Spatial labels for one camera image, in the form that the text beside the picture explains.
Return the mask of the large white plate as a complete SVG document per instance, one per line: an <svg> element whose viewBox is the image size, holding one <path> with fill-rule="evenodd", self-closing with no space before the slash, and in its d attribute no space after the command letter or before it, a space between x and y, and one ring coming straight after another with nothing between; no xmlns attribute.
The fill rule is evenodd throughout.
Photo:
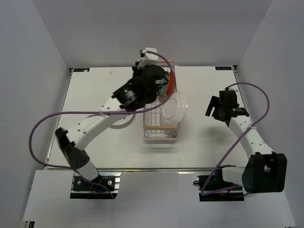
<svg viewBox="0 0 304 228"><path fill-rule="evenodd" d="M177 126L184 119L188 109L187 96L175 92L161 107L161 124L164 126Z"/></svg>

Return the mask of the white plate with red print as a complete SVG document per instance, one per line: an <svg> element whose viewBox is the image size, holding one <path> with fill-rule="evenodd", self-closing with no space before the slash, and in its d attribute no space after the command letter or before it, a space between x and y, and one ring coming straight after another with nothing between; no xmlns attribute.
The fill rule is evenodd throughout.
<svg viewBox="0 0 304 228"><path fill-rule="evenodd" d="M135 114L130 114L126 117L124 117L123 119L113 123L110 128L112 129L123 129L129 125L132 124L132 122L134 121L135 119Z"/></svg>

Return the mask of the blue green floral plate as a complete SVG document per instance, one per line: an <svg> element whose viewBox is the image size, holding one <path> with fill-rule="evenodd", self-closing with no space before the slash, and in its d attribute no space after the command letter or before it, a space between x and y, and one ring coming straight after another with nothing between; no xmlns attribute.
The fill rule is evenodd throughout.
<svg viewBox="0 0 304 228"><path fill-rule="evenodd" d="M166 82L160 86L157 92L159 97L164 96L167 93L168 86L169 86L169 82Z"/></svg>

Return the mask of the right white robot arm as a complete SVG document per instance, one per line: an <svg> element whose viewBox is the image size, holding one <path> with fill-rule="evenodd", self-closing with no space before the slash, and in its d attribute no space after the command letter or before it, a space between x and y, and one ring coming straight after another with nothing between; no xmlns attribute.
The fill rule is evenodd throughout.
<svg viewBox="0 0 304 228"><path fill-rule="evenodd" d="M247 193L284 190L287 158L276 153L262 139L247 110L239 106L235 91L223 90L219 96L212 96L205 115L224 122L240 138L248 158L245 167L222 166L217 169L214 182L219 189L235 184L242 186Z"/></svg>

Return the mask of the orange plate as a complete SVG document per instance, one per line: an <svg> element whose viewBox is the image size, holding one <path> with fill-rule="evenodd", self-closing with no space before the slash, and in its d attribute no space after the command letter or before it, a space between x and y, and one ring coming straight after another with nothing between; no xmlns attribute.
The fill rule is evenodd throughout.
<svg viewBox="0 0 304 228"><path fill-rule="evenodd" d="M167 96L170 96L172 93L174 93L174 87L175 87L175 79L172 71L170 71L169 77L170 77L169 85L166 92Z"/></svg>

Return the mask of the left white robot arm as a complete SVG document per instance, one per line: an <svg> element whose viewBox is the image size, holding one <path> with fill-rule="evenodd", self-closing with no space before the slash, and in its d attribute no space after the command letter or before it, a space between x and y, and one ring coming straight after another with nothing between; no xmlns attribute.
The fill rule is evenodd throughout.
<svg viewBox="0 0 304 228"><path fill-rule="evenodd" d="M55 131L58 145L71 169L77 171L91 190L100 185L100 174L85 152L87 145L117 121L154 102L158 90L167 83L168 73L158 65L147 65L133 71L133 77L113 92L113 95L93 114L65 130Z"/></svg>

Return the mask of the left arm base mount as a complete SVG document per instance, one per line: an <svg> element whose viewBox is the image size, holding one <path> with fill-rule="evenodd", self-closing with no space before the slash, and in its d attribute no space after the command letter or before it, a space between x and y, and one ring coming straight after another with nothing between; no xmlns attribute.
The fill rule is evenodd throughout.
<svg viewBox="0 0 304 228"><path fill-rule="evenodd" d="M70 191L71 199L114 200L119 191L120 172L99 172L100 177L91 182L78 173L73 174Z"/></svg>

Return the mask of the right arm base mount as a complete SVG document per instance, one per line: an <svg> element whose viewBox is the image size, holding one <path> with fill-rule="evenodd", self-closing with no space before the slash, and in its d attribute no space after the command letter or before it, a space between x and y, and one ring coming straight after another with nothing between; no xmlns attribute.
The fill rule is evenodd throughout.
<svg viewBox="0 0 304 228"><path fill-rule="evenodd" d="M226 202L226 201L244 201L244 193L241 186L233 188L235 184L223 181L220 177L213 176L210 182L207 184L203 193L214 193L202 196L201 188L203 187L208 175L199 175L197 179L193 181L193 185L199 188L199 201L200 202Z"/></svg>

